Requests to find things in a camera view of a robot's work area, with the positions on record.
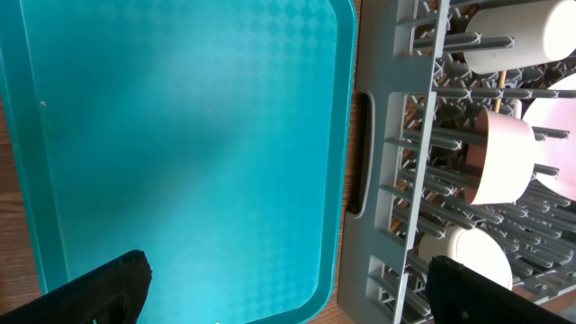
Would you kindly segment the teal serving tray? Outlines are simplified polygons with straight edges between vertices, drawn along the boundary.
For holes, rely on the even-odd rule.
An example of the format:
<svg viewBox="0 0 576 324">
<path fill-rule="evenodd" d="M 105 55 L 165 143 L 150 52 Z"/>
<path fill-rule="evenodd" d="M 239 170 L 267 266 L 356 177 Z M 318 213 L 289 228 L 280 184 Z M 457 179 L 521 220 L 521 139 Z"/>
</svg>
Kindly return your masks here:
<svg viewBox="0 0 576 324">
<path fill-rule="evenodd" d="M 334 290 L 351 0 L 1 4 L 40 289 L 133 249 L 141 323 L 301 323 Z"/>
</svg>

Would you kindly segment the grey dishwasher rack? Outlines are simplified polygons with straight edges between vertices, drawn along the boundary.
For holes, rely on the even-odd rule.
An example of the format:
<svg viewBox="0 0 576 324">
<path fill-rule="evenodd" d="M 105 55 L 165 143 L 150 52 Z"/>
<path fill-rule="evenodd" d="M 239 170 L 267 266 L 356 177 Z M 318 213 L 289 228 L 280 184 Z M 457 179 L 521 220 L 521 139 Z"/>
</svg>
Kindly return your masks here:
<svg viewBox="0 0 576 324">
<path fill-rule="evenodd" d="M 466 30 L 483 9 L 540 1 L 366 1 L 356 89 L 368 97 L 357 207 L 346 215 L 338 306 L 358 323 L 434 323 L 418 256 L 425 234 L 479 229 L 504 251 L 513 293 L 539 306 L 575 294 L 575 51 L 562 60 L 474 73 L 467 51 L 513 46 Z M 466 164 L 486 142 L 479 114 L 528 123 L 535 166 L 514 202 L 470 205 Z"/>
</svg>

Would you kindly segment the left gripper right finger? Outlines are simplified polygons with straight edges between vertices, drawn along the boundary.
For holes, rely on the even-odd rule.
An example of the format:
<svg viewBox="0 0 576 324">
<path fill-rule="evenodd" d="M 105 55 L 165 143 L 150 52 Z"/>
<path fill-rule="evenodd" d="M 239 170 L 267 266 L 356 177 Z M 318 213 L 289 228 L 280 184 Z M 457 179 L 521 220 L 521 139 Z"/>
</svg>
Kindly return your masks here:
<svg viewBox="0 0 576 324">
<path fill-rule="evenodd" d="M 447 256 L 429 263 L 426 296 L 436 324 L 570 324 Z"/>
</svg>

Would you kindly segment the white paper cup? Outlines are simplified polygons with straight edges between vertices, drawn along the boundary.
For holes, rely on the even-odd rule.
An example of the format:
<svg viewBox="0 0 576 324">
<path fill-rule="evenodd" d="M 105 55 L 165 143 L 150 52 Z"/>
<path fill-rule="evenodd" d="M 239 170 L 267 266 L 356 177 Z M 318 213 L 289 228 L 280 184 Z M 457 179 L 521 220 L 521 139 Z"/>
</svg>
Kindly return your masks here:
<svg viewBox="0 0 576 324">
<path fill-rule="evenodd" d="M 575 2 L 540 1 L 483 9 L 469 21 L 468 32 L 483 39 L 511 37 L 512 47 L 463 54 L 476 74 L 489 74 L 562 60 L 575 51 Z"/>
</svg>

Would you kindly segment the white bowl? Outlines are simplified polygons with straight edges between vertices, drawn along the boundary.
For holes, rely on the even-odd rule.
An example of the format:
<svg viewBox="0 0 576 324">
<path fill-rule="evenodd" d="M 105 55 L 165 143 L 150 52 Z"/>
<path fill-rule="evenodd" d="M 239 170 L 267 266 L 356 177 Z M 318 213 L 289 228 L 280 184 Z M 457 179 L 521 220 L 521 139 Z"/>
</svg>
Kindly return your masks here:
<svg viewBox="0 0 576 324">
<path fill-rule="evenodd" d="M 510 263 L 500 245 L 481 229 L 459 226 L 445 228 L 443 238 L 425 234 L 418 245 L 418 256 L 430 262 L 433 257 L 446 256 L 512 290 Z"/>
</svg>

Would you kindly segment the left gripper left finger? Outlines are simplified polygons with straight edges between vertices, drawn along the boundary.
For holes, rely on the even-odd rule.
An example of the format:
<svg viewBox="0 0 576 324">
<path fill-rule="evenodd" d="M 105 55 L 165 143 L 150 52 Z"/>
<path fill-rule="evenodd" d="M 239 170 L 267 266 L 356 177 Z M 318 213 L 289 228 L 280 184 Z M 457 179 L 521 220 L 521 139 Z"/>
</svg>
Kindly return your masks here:
<svg viewBox="0 0 576 324">
<path fill-rule="evenodd" d="M 151 280 L 145 253 L 134 249 L 3 314 L 1 324 L 134 324 Z"/>
</svg>

